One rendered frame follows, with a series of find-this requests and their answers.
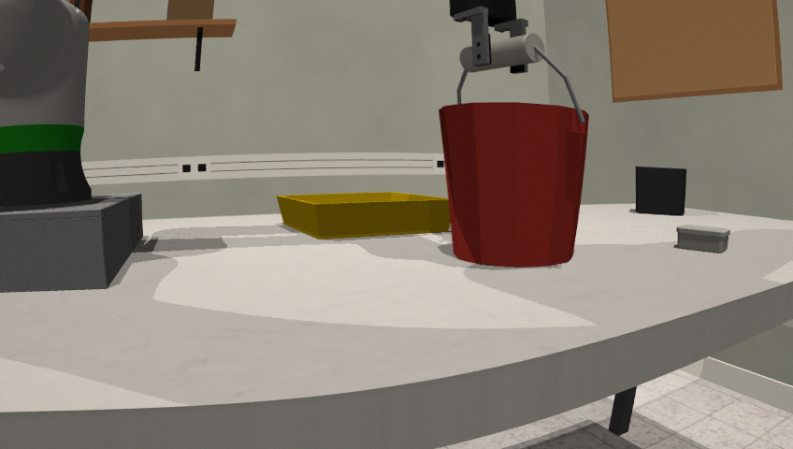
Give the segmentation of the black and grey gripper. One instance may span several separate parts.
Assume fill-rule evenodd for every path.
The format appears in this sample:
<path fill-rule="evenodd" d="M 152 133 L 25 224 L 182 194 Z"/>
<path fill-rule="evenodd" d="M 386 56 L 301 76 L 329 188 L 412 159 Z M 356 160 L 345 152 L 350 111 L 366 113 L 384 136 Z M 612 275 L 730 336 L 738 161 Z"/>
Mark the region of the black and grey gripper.
<path fill-rule="evenodd" d="M 528 21 L 516 20 L 515 0 L 450 0 L 450 16 L 455 22 L 471 22 L 472 65 L 491 65 L 488 26 L 510 31 L 510 37 L 526 35 Z M 511 73 L 528 72 L 527 64 L 510 66 Z"/>

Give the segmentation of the red bucket with grey handle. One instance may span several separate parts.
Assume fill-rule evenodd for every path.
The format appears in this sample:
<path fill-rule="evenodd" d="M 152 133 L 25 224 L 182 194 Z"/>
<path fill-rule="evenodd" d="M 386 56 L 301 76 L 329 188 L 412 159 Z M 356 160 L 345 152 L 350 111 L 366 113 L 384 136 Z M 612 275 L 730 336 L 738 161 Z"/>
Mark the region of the red bucket with grey handle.
<path fill-rule="evenodd" d="M 491 65 L 472 65 L 457 105 L 439 109 L 454 255 L 497 267 L 545 267 L 573 257 L 589 115 L 568 76 L 536 34 L 491 42 Z M 461 104 L 468 72 L 545 60 L 565 81 L 573 108 L 488 102 Z M 584 117 L 585 115 L 585 117 Z"/>

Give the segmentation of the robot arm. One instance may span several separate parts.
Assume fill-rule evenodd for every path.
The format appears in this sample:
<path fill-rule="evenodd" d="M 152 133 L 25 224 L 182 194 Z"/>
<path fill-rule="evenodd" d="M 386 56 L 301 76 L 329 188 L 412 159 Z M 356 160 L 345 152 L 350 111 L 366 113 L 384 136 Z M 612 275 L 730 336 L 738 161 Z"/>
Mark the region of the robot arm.
<path fill-rule="evenodd" d="M 0 0 L 0 207 L 92 199 L 80 159 L 89 33 L 65 0 Z"/>

